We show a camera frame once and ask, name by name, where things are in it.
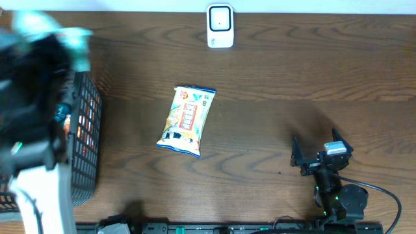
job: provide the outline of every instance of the black square outline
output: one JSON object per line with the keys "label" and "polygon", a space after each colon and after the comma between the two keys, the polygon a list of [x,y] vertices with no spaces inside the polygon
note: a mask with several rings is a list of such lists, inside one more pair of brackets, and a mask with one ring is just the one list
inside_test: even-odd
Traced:
{"label": "black square outline", "polygon": [[[229,20],[229,28],[228,29],[219,29],[219,30],[214,30],[211,27],[211,9],[212,8],[228,8],[228,20]],[[231,9],[228,6],[212,6],[211,8],[209,8],[209,29],[213,32],[226,32],[229,31],[231,29]]]}

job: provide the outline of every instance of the basket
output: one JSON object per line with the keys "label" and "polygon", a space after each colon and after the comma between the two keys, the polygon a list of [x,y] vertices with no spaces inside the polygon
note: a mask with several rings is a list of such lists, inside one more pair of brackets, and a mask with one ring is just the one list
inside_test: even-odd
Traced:
{"label": "basket", "polygon": [[[73,111],[66,154],[71,164],[72,205],[78,206],[87,202],[96,188],[101,98],[88,72],[75,73],[71,89]],[[0,221],[7,213],[19,212],[7,184],[8,178],[0,171]]]}

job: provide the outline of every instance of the wooden table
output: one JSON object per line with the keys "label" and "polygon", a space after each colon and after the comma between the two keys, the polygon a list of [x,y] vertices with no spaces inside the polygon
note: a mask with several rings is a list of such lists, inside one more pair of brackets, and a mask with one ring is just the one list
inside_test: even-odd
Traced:
{"label": "wooden table", "polygon": [[[54,12],[94,31],[92,75],[103,97],[101,168],[78,222],[123,211],[183,222],[312,218],[312,177],[289,166],[336,127],[354,147],[342,176],[394,192],[395,233],[416,223],[416,16],[235,14],[235,43],[209,49],[205,14]],[[217,89],[201,159],[156,148],[175,85]],[[397,205],[369,190],[366,221]],[[0,233],[23,233],[21,223]]]}

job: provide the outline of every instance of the white wall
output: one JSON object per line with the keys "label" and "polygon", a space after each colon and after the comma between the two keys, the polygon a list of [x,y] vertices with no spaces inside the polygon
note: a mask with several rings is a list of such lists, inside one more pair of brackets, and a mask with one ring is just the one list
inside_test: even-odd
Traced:
{"label": "white wall", "polygon": [[416,14],[416,0],[0,0],[5,10],[204,12],[229,3],[236,12]]}

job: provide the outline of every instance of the brown wood surface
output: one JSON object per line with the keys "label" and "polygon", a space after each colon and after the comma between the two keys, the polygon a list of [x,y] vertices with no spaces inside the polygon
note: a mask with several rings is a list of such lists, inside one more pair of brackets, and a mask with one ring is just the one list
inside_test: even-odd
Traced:
{"label": "brown wood surface", "polygon": [[[395,233],[416,223],[416,16],[235,14],[235,43],[209,49],[205,14],[53,12],[94,31],[103,98],[96,194],[78,222],[123,211],[183,222],[272,222],[321,215],[313,178],[289,166],[291,135],[321,150],[337,127],[354,147],[342,176],[394,192]],[[217,89],[201,159],[156,148],[175,85]],[[365,220],[397,205],[369,190]],[[21,223],[0,233],[23,233]]]}

